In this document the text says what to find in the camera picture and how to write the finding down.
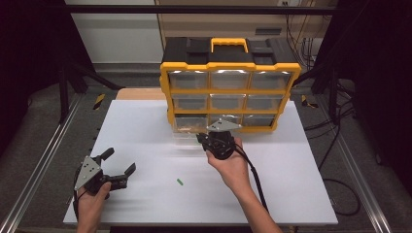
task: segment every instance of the white tabletop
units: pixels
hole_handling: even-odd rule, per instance
[[[105,174],[136,162],[128,188],[111,192],[101,221],[111,225],[232,225],[247,220],[202,147],[177,145],[164,100],[114,100],[91,156],[107,148]],[[296,107],[289,102],[272,133],[245,133],[244,150],[257,168],[269,212],[279,224],[336,224]],[[258,194],[255,180],[251,183]],[[76,223],[73,208],[65,223]]]

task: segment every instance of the human hand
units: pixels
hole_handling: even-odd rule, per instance
[[[234,138],[234,142],[243,148],[242,140]],[[208,162],[221,174],[224,183],[237,196],[242,191],[252,190],[249,181],[248,163],[238,152],[234,152],[228,159],[219,160],[208,150],[206,150]]]
[[[79,223],[77,232],[96,232],[100,223],[106,195],[110,192],[111,183],[104,183],[95,196],[85,193],[86,189],[81,187],[78,192],[79,198]]]

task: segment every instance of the white wall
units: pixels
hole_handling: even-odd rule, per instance
[[[154,5],[154,0],[65,0],[66,4]],[[72,14],[93,63],[160,63],[156,15]]]

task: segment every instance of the floor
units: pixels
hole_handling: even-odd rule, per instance
[[[126,86],[158,86],[158,76],[123,74],[114,78],[114,82]],[[6,200],[0,202],[0,217],[3,223],[14,209],[14,204],[18,200],[21,203],[21,199],[24,199],[19,196],[27,190],[27,182],[33,180],[31,176],[36,167],[47,167],[43,174],[37,174],[40,175],[37,185],[28,192],[31,194],[26,198],[25,206],[23,205],[23,215],[15,219],[18,223],[17,232],[74,232],[73,226],[62,223],[69,208],[67,201],[72,194],[74,171],[93,148],[110,101],[116,98],[117,94],[116,91],[94,82],[89,82],[89,85],[88,92],[84,95],[75,94],[70,90],[71,101],[79,101],[79,108],[65,129],[61,142],[56,145],[50,160],[44,160],[44,151],[58,127],[57,85],[38,91],[30,97],[28,113],[12,143],[0,157],[0,191],[3,193],[3,200]],[[321,105],[320,100],[326,97],[313,96],[307,90],[307,86],[298,86],[291,97],[304,127],[326,120],[322,108],[316,107]],[[305,92],[309,105],[302,104],[302,92]],[[101,93],[106,96],[100,108],[93,110],[96,98]],[[343,104],[348,96],[345,93],[340,94],[338,104]],[[350,109],[351,104],[347,104],[345,108],[344,110]],[[326,125],[307,131],[308,141],[318,164],[324,158],[334,137],[333,131],[329,129],[330,126]],[[368,143],[355,112],[342,117],[340,134],[360,167],[392,232],[412,232],[412,198],[390,167],[376,163],[374,150]],[[337,143],[331,149],[321,175],[324,179],[339,180],[356,190]],[[336,212],[348,214],[357,208],[356,196],[348,187],[331,181],[326,181],[325,184]],[[359,212],[353,216],[337,215],[337,225],[300,226],[298,232],[377,232],[371,223],[371,213],[364,205],[365,202],[362,201]],[[108,231],[109,226],[102,226],[102,230]],[[135,232],[164,232],[164,229],[140,228]]]

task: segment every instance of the green object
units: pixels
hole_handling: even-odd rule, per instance
[[[181,186],[183,186],[183,182],[182,182],[180,179],[178,179],[178,183],[179,183]]]

